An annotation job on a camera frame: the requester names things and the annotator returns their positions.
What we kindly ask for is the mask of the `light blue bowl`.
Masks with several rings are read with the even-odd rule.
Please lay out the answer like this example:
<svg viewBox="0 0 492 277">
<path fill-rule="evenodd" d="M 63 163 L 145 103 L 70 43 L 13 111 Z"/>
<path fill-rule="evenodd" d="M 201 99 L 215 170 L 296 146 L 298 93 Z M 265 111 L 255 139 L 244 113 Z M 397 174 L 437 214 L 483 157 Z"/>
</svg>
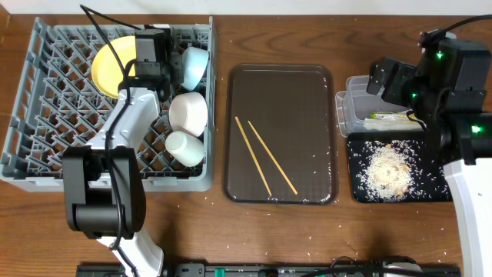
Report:
<svg viewBox="0 0 492 277">
<path fill-rule="evenodd" d="M 209 54 L 207 50 L 190 47 L 182 55 L 182 65 L 184 69 L 183 82 L 181 85 L 188 91 L 193 91 L 208 66 Z"/>
</svg>

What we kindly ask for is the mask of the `green snack wrapper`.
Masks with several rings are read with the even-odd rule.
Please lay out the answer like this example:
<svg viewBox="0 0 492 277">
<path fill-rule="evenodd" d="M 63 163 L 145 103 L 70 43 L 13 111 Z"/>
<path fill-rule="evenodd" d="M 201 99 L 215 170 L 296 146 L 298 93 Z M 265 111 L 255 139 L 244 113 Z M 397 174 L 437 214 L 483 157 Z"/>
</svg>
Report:
<svg viewBox="0 0 492 277">
<path fill-rule="evenodd" d="M 370 114 L 371 119 L 377 120 L 407 120 L 407 113 L 412 111 L 402 111 L 402 112 L 373 112 Z"/>
</svg>

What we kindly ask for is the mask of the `white pink-rimmed bowl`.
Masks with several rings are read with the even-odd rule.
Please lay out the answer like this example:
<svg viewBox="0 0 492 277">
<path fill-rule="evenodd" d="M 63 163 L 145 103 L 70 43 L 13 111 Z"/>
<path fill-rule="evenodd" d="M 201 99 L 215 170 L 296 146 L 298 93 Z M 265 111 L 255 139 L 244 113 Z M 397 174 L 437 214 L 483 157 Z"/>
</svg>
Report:
<svg viewBox="0 0 492 277">
<path fill-rule="evenodd" d="M 199 92 L 177 95 L 169 108 L 169 122 L 173 131 L 199 137 L 208 122 L 208 108 Z"/>
</svg>

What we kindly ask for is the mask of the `yellow plate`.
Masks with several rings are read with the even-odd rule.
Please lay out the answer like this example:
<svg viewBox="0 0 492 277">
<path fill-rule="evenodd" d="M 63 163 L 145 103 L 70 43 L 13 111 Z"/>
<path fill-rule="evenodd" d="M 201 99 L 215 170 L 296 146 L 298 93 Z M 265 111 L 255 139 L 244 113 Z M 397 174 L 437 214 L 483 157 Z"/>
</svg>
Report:
<svg viewBox="0 0 492 277">
<path fill-rule="evenodd" d="M 135 37 L 133 35 L 117 38 L 111 41 L 121 60 L 123 68 L 133 59 L 136 59 Z M 121 69 L 111 51 L 105 45 L 95 56 L 91 66 L 92 81 L 97 89 L 105 96 L 118 97 L 118 86 L 123 81 Z"/>
</svg>

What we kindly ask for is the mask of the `small white cup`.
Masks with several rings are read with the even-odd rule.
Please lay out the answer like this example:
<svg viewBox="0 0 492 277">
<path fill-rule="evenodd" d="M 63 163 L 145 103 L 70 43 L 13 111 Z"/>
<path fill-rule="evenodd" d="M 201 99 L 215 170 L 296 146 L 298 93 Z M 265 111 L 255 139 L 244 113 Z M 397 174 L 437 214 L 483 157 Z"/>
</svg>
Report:
<svg viewBox="0 0 492 277">
<path fill-rule="evenodd" d="M 165 139 L 165 148 L 186 167 L 194 167 L 204 158 L 203 142 L 182 131 L 172 132 Z"/>
</svg>

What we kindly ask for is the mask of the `wooden chopstick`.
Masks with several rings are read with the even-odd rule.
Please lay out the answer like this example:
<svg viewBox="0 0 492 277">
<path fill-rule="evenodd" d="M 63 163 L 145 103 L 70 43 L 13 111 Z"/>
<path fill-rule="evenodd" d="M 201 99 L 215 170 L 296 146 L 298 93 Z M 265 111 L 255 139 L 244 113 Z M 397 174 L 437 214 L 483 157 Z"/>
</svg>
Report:
<svg viewBox="0 0 492 277">
<path fill-rule="evenodd" d="M 284 180 L 286 181 L 286 183 L 289 185 L 289 187 L 291 188 L 292 192 L 295 194 L 295 195 L 298 195 L 298 191 L 297 189 L 294 187 L 293 183 L 291 182 L 291 180 L 288 178 L 287 174 L 285 173 L 285 171 L 283 170 L 283 168 L 281 167 L 281 165 L 279 164 L 279 162 L 277 161 L 277 159 L 274 157 L 273 153 L 271 152 L 271 150 L 268 148 L 267 144 L 264 142 L 263 138 L 260 136 L 260 134 L 258 133 L 258 131 L 256 130 L 256 128 L 254 127 L 254 125 L 251 123 L 251 121 L 248 121 L 248 124 L 249 126 L 251 127 L 252 131 L 254 132 L 254 134 L 256 135 L 258 141 L 262 144 L 264 150 L 266 151 L 266 153 L 268 154 L 268 156 L 270 157 L 271 161 L 274 163 L 274 165 L 276 166 L 276 168 L 278 169 L 278 171 L 281 173 L 282 177 L 284 178 Z"/>
<path fill-rule="evenodd" d="M 246 132 L 245 132 L 245 130 L 244 130 L 242 124 L 241 124 L 241 121 L 240 121 L 239 117 L 237 117 L 237 116 L 235 116 L 234 119 L 236 121 L 236 124 L 237 124 L 239 130 L 240 130 L 240 133 L 241 133 L 241 135 L 243 137 L 243 140 L 244 140 L 244 142 L 245 142 L 245 144 L 246 144 L 246 146 L 248 148 L 248 151 L 250 153 L 250 156 L 253 159 L 253 162 L 254 162 L 254 164 L 256 166 L 256 169 L 258 170 L 258 174 L 260 175 L 261 180 L 264 183 L 264 187 L 266 188 L 266 190 L 268 192 L 268 195 L 271 197 L 272 196 L 272 193 L 271 193 L 270 186 L 269 186 L 269 184 L 268 184 L 268 182 L 267 182 L 267 180 L 266 180 L 266 178 L 264 176 L 263 170 L 262 170 L 262 168 L 261 168 L 261 166 L 260 166 L 260 164 L 258 162 L 258 159 L 257 159 L 257 157 L 256 157 L 256 155 L 254 153 L 254 150 L 251 147 L 251 143 L 250 143 L 250 141 L 249 141 L 249 139 L 248 139 L 248 137 L 246 135 Z"/>
</svg>

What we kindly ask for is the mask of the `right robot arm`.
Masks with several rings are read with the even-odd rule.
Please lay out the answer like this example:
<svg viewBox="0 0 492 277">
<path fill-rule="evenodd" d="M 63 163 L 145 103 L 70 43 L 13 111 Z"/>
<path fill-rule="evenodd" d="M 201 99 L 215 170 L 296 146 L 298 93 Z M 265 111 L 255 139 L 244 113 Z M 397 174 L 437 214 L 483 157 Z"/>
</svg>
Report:
<svg viewBox="0 0 492 277">
<path fill-rule="evenodd" d="M 483 110 L 487 46 L 455 38 L 425 42 L 417 65 L 383 57 L 367 93 L 410 108 L 426 127 L 450 187 L 465 276 L 491 274 L 491 114 Z"/>
</svg>

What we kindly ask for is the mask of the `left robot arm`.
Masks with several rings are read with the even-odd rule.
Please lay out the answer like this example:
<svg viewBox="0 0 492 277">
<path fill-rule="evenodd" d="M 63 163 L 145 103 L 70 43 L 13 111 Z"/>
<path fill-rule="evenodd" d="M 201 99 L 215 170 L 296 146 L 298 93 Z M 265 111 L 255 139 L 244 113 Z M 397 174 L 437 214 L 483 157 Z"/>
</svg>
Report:
<svg viewBox="0 0 492 277">
<path fill-rule="evenodd" d="M 70 229 L 109 248 L 128 276 L 164 276 L 165 252 L 144 227 L 146 196 L 137 150 L 180 77 L 175 54 L 99 52 L 91 67 L 97 88 L 116 98 L 98 133 L 62 156 Z"/>
</svg>

